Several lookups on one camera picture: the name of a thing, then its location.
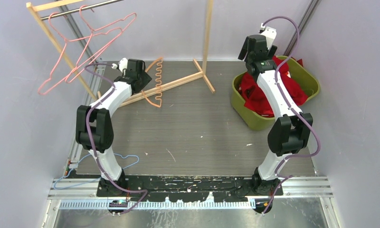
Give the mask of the wooden hanger with metal hook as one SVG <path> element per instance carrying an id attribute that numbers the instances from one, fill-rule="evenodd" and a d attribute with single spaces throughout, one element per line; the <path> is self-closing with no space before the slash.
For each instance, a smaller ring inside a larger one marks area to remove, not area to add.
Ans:
<path id="1" fill-rule="evenodd" d="M 143 98 L 151 105 L 161 108 L 162 107 L 162 64 L 163 64 L 163 57 L 159 57 L 155 61 L 153 61 L 149 66 L 146 68 L 145 72 L 148 72 L 154 65 L 156 65 L 156 73 L 155 73 L 155 89 L 156 89 L 156 97 L 155 100 L 159 101 L 158 104 L 152 102 L 146 93 L 144 91 L 141 91 Z"/>

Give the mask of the red garment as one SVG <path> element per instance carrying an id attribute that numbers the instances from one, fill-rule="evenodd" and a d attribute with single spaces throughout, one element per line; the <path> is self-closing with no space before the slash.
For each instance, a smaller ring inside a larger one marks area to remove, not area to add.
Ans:
<path id="1" fill-rule="evenodd" d="M 279 68 L 279 74 L 296 105 L 303 105 L 307 101 L 308 95 L 302 90 L 299 84 L 291 78 L 289 65 L 287 63 Z M 238 92 L 245 100 L 244 107 L 256 112 L 262 117 L 274 117 L 273 110 L 265 94 L 248 72 L 245 72 L 242 76 Z"/>

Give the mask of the pink hanger with poppy skirt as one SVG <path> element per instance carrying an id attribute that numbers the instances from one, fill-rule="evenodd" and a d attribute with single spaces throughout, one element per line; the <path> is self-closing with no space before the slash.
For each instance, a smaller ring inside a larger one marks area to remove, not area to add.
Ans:
<path id="1" fill-rule="evenodd" d="M 79 16 L 80 16 L 80 18 L 82 19 L 82 21 L 85 23 L 85 24 L 89 24 L 93 29 L 98 29 L 98 28 L 101 28 L 101 27 L 103 27 L 103 26 L 105 26 L 105 25 L 107 25 L 107 24 L 109 24 L 109 23 L 112 23 L 112 22 L 114 22 L 114 21 L 117 21 L 117 20 L 119 20 L 119 19 L 123 19 L 123 18 L 127 18 L 126 20 L 124 20 L 124 21 L 120 21 L 120 22 L 118 22 L 118 23 L 116 23 L 116 24 L 114 24 L 114 25 L 112 25 L 112 26 L 110 26 L 110 27 L 108 27 L 108 28 L 106 28 L 106 29 L 104 29 L 103 30 L 103 32 L 106 32 L 106 31 L 108 31 L 109 29 L 112 29 L 112 28 L 116 28 L 116 27 L 122 27 L 122 28 L 124 28 L 124 27 L 127 27 L 127 29 L 131 26 L 131 24 L 133 24 L 133 22 L 137 19 L 137 13 L 134 11 L 134 12 L 130 12 L 130 13 L 128 13 L 128 14 L 126 14 L 126 15 L 124 15 L 124 16 L 121 16 L 121 17 L 119 17 L 119 18 L 117 18 L 117 19 L 115 19 L 115 20 L 112 20 L 112 21 L 110 21 L 110 22 L 107 22 L 106 24 L 104 24 L 104 25 L 98 25 L 98 26 L 94 26 L 92 23 L 91 23 L 91 21 L 89 20 L 89 18 L 87 17 L 87 16 L 85 16 L 85 14 L 84 14 L 84 11 L 82 11 L 82 12 L 79 12 Z M 109 33 L 108 35 L 105 35 L 105 36 L 96 36 L 96 37 L 94 37 L 90 42 L 89 42 L 89 44 L 91 44 L 91 42 L 92 41 L 94 41 L 95 43 L 94 43 L 94 52 L 96 52 L 96 51 L 98 51 L 102 46 L 104 46 L 106 43 L 108 43 L 111 39 L 113 39 L 116 35 L 117 35 L 117 33 L 119 33 L 118 31 L 113 31 L 113 32 L 111 32 L 111 33 Z M 95 62 L 94 63 L 97 63 L 98 62 L 98 59 L 102 56 L 102 54 L 99 56 L 99 57 L 97 57 L 96 58 L 96 60 L 95 60 Z M 83 61 L 85 61 L 85 60 L 87 60 L 88 58 L 85 58 L 85 57 L 82 57 L 82 59 L 81 59 L 81 61 L 83 62 Z"/>

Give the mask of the pink wire hanger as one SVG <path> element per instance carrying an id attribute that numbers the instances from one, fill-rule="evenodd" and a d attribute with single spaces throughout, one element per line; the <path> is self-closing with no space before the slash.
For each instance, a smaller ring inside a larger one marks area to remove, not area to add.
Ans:
<path id="1" fill-rule="evenodd" d="M 81 81 L 81 84 L 84 86 L 84 88 L 87 90 L 88 94 L 90 94 L 91 96 L 94 96 L 93 93 L 90 91 L 89 87 L 88 87 L 88 84 L 82 79 L 81 77 L 81 73 L 83 72 L 83 67 L 86 66 L 86 65 L 89 65 L 89 64 L 92 64 L 95 62 L 96 58 L 99 57 L 115 40 L 117 40 L 124 32 L 125 30 L 127 29 L 127 27 L 116 27 L 116 28 L 111 28 L 109 29 L 108 31 L 106 32 L 103 32 L 104 29 L 120 22 L 120 21 L 124 21 L 126 20 L 127 18 L 123 18 L 123 19 L 119 19 L 117 21 L 114 21 L 112 23 L 109 23 L 101 28 L 97 28 L 97 29 L 93 29 L 88 23 L 86 24 L 87 27 L 91 30 L 91 33 L 90 35 L 88 36 L 83 36 L 83 37 L 78 37 L 76 39 L 67 39 L 62 33 L 60 33 L 51 23 L 51 19 L 52 18 L 55 18 L 57 16 L 56 13 L 52 13 L 49 15 L 48 17 L 48 23 L 49 23 L 49 26 L 64 40 L 64 46 L 62 47 L 57 41 L 56 39 L 54 38 L 53 34 L 50 32 L 50 30 L 48 29 L 47 25 L 42 21 L 42 20 L 38 20 L 38 23 L 40 24 L 40 26 L 42 27 L 42 29 L 45 31 L 45 33 L 47 34 L 47 36 L 49 37 L 50 41 L 54 44 L 54 46 L 56 47 L 56 50 L 59 52 L 59 58 L 57 60 L 57 62 L 55 63 L 55 65 L 53 66 L 52 70 L 50 71 L 50 74 L 49 74 L 49 78 L 46 79 L 42 84 L 41 86 L 38 88 L 38 94 L 40 95 L 46 95 L 48 94 L 51 90 L 53 90 L 56 86 L 58 86 L 59 84 L 61 84 L 62 82 L 64 83 L 72 83 L 76 78 L 78 78 L 80 81 Z M 117 35 L 111 39 L 108 43 L 106 43 L 104 46 L 102 46 L 98 51 L 96 51 L 95 53 L 91 54 L 87 60 L 85 61 L 81 61 L 85 51 L 88 49 L 88 45 L 89 45 L 89 42 L 96 36 L 105 36 L 105 35 L 108 35 L 109 33 L 113 32 L 113 31 L 118 31 L 119 33 L 117 33 Z M 77 59 L 76 63 L 73 64 L 71 59 L 69 58 L 69 56 L 66 54 L 66 48 L 68 46 L 69 43 L 74 43 L 74 42 L 78 42 L 78 41 L 85 41 L 86 44 L 84 45 L 83 47 L 83 50 L 79 56 L 79 58 Z M 60 79 L 60 81 L 56 82 L 53 86 L 49 87 L 46 91 L 42 91 L 42 89 L 46 86 L 46 84 L 48 82 L 50 82 L 53 78 L 53 73 L 54 71 L 56 70 L 56 68 L 58 67 L 60 61 L 64 59 L 65 62 L 67 63 L 67 65 L 71 68 L 71 71 L 66 75 L 64 76 L 62 79 Z"/>

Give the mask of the blue wire hanger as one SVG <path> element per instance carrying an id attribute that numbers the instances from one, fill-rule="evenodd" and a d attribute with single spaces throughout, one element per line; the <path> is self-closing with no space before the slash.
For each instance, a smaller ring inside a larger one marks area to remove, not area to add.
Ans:
<path id="1" fill-rule="evenodd" d="M 115 157 L 119 157 L 120 159 L 128 159 L 128 158 L 135 158 L 136 159 L 136 161 L 134 161 L 134 162 L 132 162 L 132 163 L 124 166 L 123 170 L 136 165 L 140 161 L 139 156 L 132 155 L 132 154 L 124 156 L 124 155 L 121 155 L 121 154 L 118 154 L 118 153 L 114 153 L 114 156 Z M 87 155 L 83 156 L 78 162 L 73 163 L 73 168 L 69 168 L 68 167 L 68 169 L 66 169 L 66 173 L 63 176 L 61 176 L 60 178 L 58 178 L 55 181 L 53 181 L 52 189 L 54 189 L 54 190 L 70 189 L 70 188 L 75 188 L 75 187 L 78 187 L 78 186 L 81 186 L 81 185 L 84 185 L 84 184 L 88 184 L 88 183 L 100 180 L 101 179 L 101 174 L 99 174 L 99 172 L 96 172 L 95 174 L 93 174 L 93 173 L 92 174 L 90 174 L 90 173 L 79 173 L 79 172 L 77 172 L 77 168 L 79 167 L 80 163 L 83 160 L 85 160 L 86 158 L 88 158 L 88 157 L 92 157 L 92 155 L 87 154 Z M 81 182 L 81 183 L 77 183 L 77 184 L 70 184 L 70 185 L 67 185 L 67 186 L 64 186 L 64 187 L 58 186 L 58 184 L 61 181 L 65 180 L 65 179 L 79 178 L 79 176 L 86 176 L 86 177 L 84 177 L 84 179 L 89 179 L 89 180 Z"/>

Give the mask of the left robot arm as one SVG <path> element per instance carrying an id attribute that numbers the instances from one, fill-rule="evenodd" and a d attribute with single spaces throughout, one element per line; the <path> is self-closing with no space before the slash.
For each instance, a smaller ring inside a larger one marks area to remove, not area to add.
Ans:
<path id="1" fill-rule="evenodd" d="M 120 74 L 115 80 L 102 78 L 110 84 L 107 92 L 90 105 L 81 105 L 77 109 L 76 142 L 94 158 L 101 172 L 101 189 L 122 196 L 129 189 L 124 170 L 112 149 L 114 131 L 111 117 L 123 102 L 141 92 L 152 78 L 146 73 L 143 60 L 122 58 L 110 67 Z"/>

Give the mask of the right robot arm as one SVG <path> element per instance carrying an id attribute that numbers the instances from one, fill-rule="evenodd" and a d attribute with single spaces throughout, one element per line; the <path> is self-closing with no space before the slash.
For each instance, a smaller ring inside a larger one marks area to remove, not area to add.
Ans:
<path id="1" fill-rule="evenodd" d="M 294 103 L 273 60 L 274 52 L 261 34 L 247 36 L 238 59 L 246 63 L 247 72 L 266 96 L 275 123 L 268 137 L 269 152 L 252 176 L 250 185 L 258 195 L 269 194 L 279 184 L 278 172 L 285 162 L 307 146 L 313 118 Z"/>

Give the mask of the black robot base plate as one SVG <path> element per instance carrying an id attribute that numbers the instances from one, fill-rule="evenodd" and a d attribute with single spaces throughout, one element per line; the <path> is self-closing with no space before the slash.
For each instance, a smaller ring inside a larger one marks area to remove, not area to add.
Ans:
<path id="1" fill-rule="evenodd" d="M 142 190 L 147 190 L 143 201 L 204 202 L 212 195 L 214 202 L 243 202 L 252 196 L 282 196 L 279 180 L 260 180 L 256 176 L 146 176 L 127 175 L 123 188 L 117 189 L 109 181 L 101 179 L 98 197 L 129 197 L 137 201 Z"/>

